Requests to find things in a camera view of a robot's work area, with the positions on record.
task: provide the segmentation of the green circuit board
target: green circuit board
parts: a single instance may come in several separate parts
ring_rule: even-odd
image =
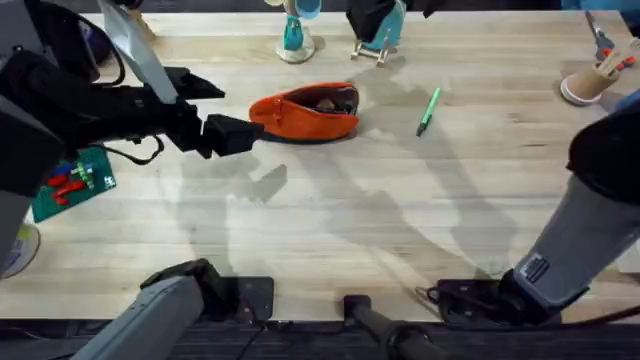
[[[36,223],[72,208],[116,186],[116,179],[111,171],[111,164],[109,163],[109,158],[107,158],[106,151],[99,148],[89,148],[80,150],[79,154],[79,158],[71,163],[71,165],[75,168],[78,166],[78,163],[91,164],[93,170],[91,174],[93,189],[85,186],[84,189],[70,192],[64,196],[69,202],[64,205],[58,205],[52,196],[57,189],[48,185],[42,186],[31,204],[33,220]],[[82,178],[79,174],[70,174],[69,181],[75,180],[82,180]]]

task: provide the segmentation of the gray robot arm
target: gray robot arm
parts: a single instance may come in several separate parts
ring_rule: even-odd
[[[558,321],[593,278],[640,237],[640,102],[573,140],[567,191],[528,254],[500,281],[440,280],[445,322],[520,326]]]

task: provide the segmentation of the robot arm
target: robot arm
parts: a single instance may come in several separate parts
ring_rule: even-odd
[[[593,278],[637,241],[639,118],[636,102],[575,137],[567,192],[533,248],[501,281],[441,280],[430,290],[446,322],[513,326],[557,321]]]
[[[99,3],[142,87],[92,83],[97,67],[79,15],[39,0],[0,2],[0,153],[16,174],[0,179],[0,269],[40,185],[79,149],[165,134],[181,151],[210,158],[248,151],[262,132],[261,125],[219,114],[203,124],[187,100],[224,92],[185,68],[162,67],[129,15],[114,1]]]

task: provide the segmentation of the metal clamp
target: metal clamp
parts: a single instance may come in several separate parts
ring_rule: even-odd
[[[382,43],[382,49],[373,50],[367,48],[363,45],[362,40],[356,40],[353,44],[353,52],[351,53],[351,60],[356,59],[358,56],[367,56],[371,58],[377,58],[376,66],[383,67],[384,62],[387,60],[387,55],[389,55],[389,33],[391,29],[387,29],[387,33],[384,36],[384,41]]]

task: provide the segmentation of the scissors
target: scissors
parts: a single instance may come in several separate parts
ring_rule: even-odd
[[[596,59],[599,61],[603,61],[613,48],[616,47],[616,44],[607,37],[604,30],[596,24],[596,20],[593,18],[593,14],[591,11],[586,11],[585,16],[587,17],[587,21],[589,22],[589,27],[591,28],[591,33],[593,33],[593,37],[596,40],[596,46],[598,47],[598,51],[596,52]],[[624,68],[628,68],[633,66],[636,63],[636,58],[630,56],[624,59],[620,64],[618,64],[618,70],[622,70]]]

